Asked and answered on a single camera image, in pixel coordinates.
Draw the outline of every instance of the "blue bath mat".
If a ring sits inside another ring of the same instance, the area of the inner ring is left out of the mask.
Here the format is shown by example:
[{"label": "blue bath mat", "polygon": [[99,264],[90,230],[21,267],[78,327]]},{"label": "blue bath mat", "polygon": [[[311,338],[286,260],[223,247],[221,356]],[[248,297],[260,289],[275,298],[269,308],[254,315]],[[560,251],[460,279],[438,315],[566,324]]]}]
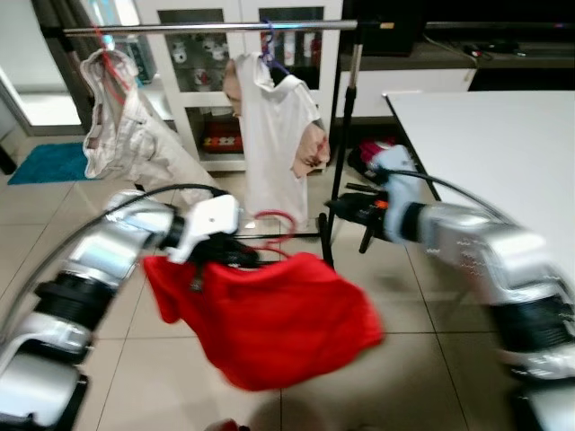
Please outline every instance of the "blue bath mat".
[{"label": "blue bath mat", "polygon": [[86,181],[87,163],[81,143],[39,145],[26,157],[8,184]]}]

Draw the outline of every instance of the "tile floor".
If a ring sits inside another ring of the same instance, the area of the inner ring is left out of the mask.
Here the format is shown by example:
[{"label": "tile floor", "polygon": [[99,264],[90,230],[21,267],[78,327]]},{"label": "tile floor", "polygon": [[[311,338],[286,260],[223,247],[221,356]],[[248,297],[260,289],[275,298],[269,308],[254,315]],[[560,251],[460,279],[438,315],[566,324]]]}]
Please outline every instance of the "tile floor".
[{"label": "tile floor", "polygon": [[[241,174],[217,179],[242,198]],[[350,179],[346,174],[343,183]],[[330,196],[331,181],[332,170],[310,178],[310,214]],[[115,190],[130,187],[122,181],[6,182],[0,176],[0,312],[52,247],[96,215]],[[181,205],[173,193],[161,199]],[[280,229],[273,221],[257,228]],[[138,270],[83,366],[93,384],[75,429],[201,431],[222,418],[253,431],[512,429],[504,401],[512,382],[497,365],[490,326],[464,294],[463,279],[416,247],[373,242],[360,255],[359,226],[338,223],[336,232],[336,269],[364,287],[381,312],[387,331],[381,346],[340,371],[283,391],[239,391],[207,362],[187,326],[160,320]],[[321,248],[316,241],[294,240],[284,250],[319,254]]]}]

